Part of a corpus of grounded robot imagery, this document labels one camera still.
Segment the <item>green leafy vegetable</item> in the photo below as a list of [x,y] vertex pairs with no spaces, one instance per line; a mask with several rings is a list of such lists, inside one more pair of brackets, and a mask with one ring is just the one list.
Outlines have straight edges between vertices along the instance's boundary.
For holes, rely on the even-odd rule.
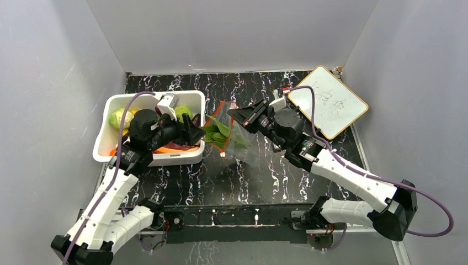
[[245,149],[245,143],[240,132],[234,125],[228,126],[213,116],[208,115],[208,121],[202,127],[205,131],[203,140],[219,149],[225,149],[229,144],[233,144],[234,148]]

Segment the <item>clear zip top bag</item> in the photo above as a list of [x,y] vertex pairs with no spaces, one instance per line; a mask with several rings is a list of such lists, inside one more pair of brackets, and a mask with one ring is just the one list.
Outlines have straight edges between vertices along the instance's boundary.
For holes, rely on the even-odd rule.
[[213,114],[207,116],[203,126],[203,140],[218,148],[223,159],[236,159],[251,166],[259,165],[258,136],[241,127],[228,115],[229,110],[237,109],[233,101],[221,101]]

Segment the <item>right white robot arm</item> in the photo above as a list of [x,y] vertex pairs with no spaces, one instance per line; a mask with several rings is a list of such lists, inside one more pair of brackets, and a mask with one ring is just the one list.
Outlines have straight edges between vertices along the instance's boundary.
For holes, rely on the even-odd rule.
[[360,167],[339,161],[321,141],[304,132],[305,121],[295,109],[274,111],[266,101],[250,107],[230,109],[228,115],[249,133],[261,133],[284,152],[294,166],[325,177],[360,198],[344,201],[321,196],[303,214],[291,214],[297,230],[324,229],[335,223],[374,228],[383,237],[402,241],[417,211],[414,185],[373,180]]

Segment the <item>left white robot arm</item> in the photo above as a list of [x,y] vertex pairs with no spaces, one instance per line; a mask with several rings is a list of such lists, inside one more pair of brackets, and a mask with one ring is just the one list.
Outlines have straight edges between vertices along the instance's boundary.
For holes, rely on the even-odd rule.
[[105,177],[91,202],[66,235],[57,235],[51,248],[63,264],[111,264],[115,253],[141,230],[164,225],[162,207],[143,200],[117,223],[111,221],[129,190],[153,161],[153,152],[173,142],[194,145],[205,131],[188,114],[182,121],[158,116],[151,109],[139,110],[129,131],[109,162]]

